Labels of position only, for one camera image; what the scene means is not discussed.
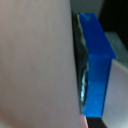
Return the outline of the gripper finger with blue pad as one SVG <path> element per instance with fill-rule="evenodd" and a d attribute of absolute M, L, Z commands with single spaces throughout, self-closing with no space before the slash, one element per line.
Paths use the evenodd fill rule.
<path fill-rule="evenodd" d="M 80 112 L 89 128 L 128 128 L 128 51 L 108 41 L 94 13 L 73 16 Z"/>

